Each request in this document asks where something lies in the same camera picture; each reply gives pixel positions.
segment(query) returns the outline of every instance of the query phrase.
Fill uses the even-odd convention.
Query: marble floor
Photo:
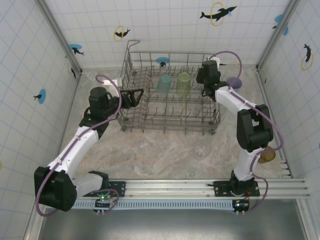
[[[221,66],[221,80],[238,75],[237,66]],[[95,75],[105,74],[111,78],[120,76],[119,70],[84,72],[71,108],[62,140],[62,148],[74,136],[85,109],[89,106],[90,90],[100,86]],[[256,104],[263,104],[263,98],[254,67],[244,67],[239,94]],[[87,152],[75,171],[79,177],[96,170],[108,173],[112,179],[228,179],[236,166],[240,146],[236,138],[237,117],[221,108],[221,123],[215,135],[201,132],[141,130],[121,131],[117,121],[110,122],[101,139]],[[206,140],[211,144],[211,153],[199,157],[193,151],[193,144]],[[275,147],[275,141],[269,144]],[[277,152],[276,158],[268,163],[258,163],[255,173],[265,178],[281,178],[282,168]]]

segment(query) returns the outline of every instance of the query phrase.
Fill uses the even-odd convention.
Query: plastic cup
[[[190,94],[191,82],[190,74],[183,71],[178,74],[178,81],[176,83],[176,94],[178,97],[187,97]]]
[[[199,157],[206,157],[211,153],[211,144],[207,140],[199,140],[193,144],[193,151]]]
[[[168,73],[165,73],[160,77],[156,89],[158,89],[160,93],[167,94],[170,91],[170,88],[171,76]]]

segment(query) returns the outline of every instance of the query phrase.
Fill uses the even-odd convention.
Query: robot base
[[[248,192],[252,197],[260,196],[258,183],[254,177],[247,181],[239,181],[234,171],[229,181],[214,181],[212,186],[216,197],[246,197]]]
[[[90,171],[90,174],[97,174],[100,177],[103,178],[102,180],[102,186],[101,189],[114,189],[118,192],[119,197],[124,197],[125,196],[125,192],[126,192],[126,182],[125,181],[109,181],[109,176],[108,174],[104,173],[104,172],[100,172],[100,171]],[[99,197],[99,195],[102,194],[106,194],[108,191],[106,192],[99,192],[99,193],[88,193],[87,195],[85,195],[84,197]]]

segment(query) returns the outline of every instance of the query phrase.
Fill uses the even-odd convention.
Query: wire dish rack
[[[122,89],[144,89],[137,107],[122,109],[118,121],[121,129],[146,129],[166,131],[202,132],[215,134],[220,121],[220,106],[209,97],[202,96],[203,85],[196,77],[202,62],[210,53],[134,51],[132,46],[139,40],[129,40],[121,70]],[[166,66],[156,62],[159,57],[169,59]],[[178,97],[176,86],[178,74],[188,72],[190,95]],[[159,78],[169,74],[171,89],[168,93],[157,90]]]

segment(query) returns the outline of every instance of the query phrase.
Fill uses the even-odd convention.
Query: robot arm
[[[123,90],[120,93],[121,108],[129,109],[139,104],[144,90]],[[82,197],[92,191],[111,188],[108,175],[98,171],[90,171],[84,177],[73,179],[77,166],[92,145],[104,134],[109,123],[88,129],[114,114],[119,105],[119,97],[112,96],[104,87],[95,87],[90,91],[89,103],[90,107],[85,110],[79,128],[69,144],[47,167],[38,167],[34,172],[34,188],[37,195],[45,177],[54,166],[59,164],[40,193],[40,204],[68,211],[74,205],[77,197]]]
[[[257,186],[257,182],[254,181],[252,171],[257,162],[253,164],[251,169],[252,161],[257,153],[272,141],[274,135],[271,124],[250,106],[254,106],[270,117],[268,107],[264,104],[256,105],[247,101],[235,92],[228,83],[221,82],[221,74],[218,71],[219,64],[217,62],[219,63],[216,59],[203,62],[196,81],[204,85],[203,96],[212,98],[215,102],[225,106],[234,115],[237,115],[236,137],[242,149],[237,165],[231,173],[229,183],[224,182],[223,184],[227,184],[234,195],[240,196],[246,194],[248,190],[252,193],[254,192],[253,189]]]

